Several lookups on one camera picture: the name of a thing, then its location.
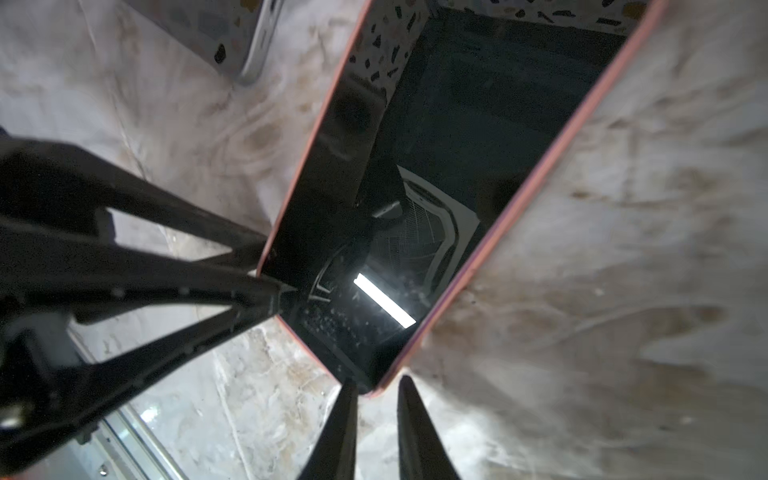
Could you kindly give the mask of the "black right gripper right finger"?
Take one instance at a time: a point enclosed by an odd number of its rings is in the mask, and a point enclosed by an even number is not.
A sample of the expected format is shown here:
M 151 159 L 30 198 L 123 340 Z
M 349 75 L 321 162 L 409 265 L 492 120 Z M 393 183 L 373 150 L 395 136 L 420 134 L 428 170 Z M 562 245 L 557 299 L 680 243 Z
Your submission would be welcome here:
M 408 375 L 401 378 L 398 387 L 397 420 L 401 479 L 460 479 Z

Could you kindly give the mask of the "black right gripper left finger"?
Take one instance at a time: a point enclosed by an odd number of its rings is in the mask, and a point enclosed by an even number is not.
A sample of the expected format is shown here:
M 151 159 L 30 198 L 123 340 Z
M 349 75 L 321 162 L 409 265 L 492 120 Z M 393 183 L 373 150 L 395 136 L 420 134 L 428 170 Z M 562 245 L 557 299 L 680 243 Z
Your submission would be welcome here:
M 336 398 L 300 480 L 352 480 L 355 476 L 358 388 L 347 379 Z

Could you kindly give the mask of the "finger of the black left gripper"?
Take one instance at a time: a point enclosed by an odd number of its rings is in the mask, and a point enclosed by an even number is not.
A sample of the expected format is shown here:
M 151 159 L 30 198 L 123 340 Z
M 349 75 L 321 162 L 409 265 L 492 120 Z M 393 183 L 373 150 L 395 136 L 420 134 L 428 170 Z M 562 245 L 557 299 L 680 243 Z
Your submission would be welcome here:
M 180 367 L 278 314 L 291 288 L 246 272 L 1 222 L 1 470 L 19 473 Z M 78 313 L 164 304 L 217 315 L 101 363 L 68 333 Z
M 254 269 L 266 236 L 201 209 L 69 143 L 1 139 L 1 214 L 115 241 L 109 209 L 209 240 L 231 252 L 215 264 Z

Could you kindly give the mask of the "silver smartphone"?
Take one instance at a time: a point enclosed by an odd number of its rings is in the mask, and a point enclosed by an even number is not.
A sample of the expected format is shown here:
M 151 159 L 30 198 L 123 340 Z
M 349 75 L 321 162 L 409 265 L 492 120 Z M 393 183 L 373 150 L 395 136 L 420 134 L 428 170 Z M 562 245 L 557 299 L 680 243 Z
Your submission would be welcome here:
M 260 76 L 282 0 L 128 0 L 126 2 L 218 73 L 248 85 Z

